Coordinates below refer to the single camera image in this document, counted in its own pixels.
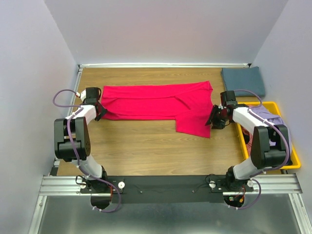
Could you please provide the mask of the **red t shirt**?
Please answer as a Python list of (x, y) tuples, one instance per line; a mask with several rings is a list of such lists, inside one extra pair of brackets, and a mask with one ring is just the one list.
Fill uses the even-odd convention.
[(109, 120), (174, 120), (179, 133), (210, 137), (213, 108), (209, 81), (170, 85), (104, 86), (101, 104)]

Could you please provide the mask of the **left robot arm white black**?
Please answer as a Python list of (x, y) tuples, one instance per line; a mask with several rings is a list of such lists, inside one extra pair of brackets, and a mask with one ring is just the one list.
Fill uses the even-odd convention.
[(91, 155), (88, 124), (99, 121), (106, 112), (98, 99), (85, 98), (71, 115), (54, 121), (56, 158), (75, 164), (87, 180), (92, 180), (91, 186), (98, 193), (108, 187), (107, 173)]

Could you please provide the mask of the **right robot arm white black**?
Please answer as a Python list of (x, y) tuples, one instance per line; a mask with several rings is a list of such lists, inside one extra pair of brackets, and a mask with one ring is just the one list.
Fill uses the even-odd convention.
[(250, 156), (226, 172), (222, 185), (230, 191), (239, 189), (251, 177), (266, 171), (280, 169), (290, 162), (291, 147), (288, 128), (272, 121), (263, 105), (214, 105), (207, 125), (224, 129), (227, 123), (238, 123), (252, 135)]

